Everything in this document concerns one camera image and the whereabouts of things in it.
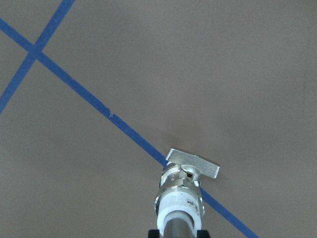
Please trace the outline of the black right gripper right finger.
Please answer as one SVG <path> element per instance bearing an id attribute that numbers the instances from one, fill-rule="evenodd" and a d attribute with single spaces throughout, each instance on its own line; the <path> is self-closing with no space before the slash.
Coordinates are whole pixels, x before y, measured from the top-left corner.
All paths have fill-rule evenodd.
<path id="1" fill-rule="evenodd" d="M 208 230 L 199 229 L 197 230 L 197 238 L 210 238 Z"/>

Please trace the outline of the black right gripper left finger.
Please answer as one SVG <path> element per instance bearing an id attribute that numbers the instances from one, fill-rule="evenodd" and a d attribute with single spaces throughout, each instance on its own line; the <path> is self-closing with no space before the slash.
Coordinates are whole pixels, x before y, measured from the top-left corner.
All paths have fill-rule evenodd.
<path id="1" fill-rule="evenodd" d="M 150 229 L 150 230 L 148 230 L 148 238 L 160 238 L 159 229 Z"/>

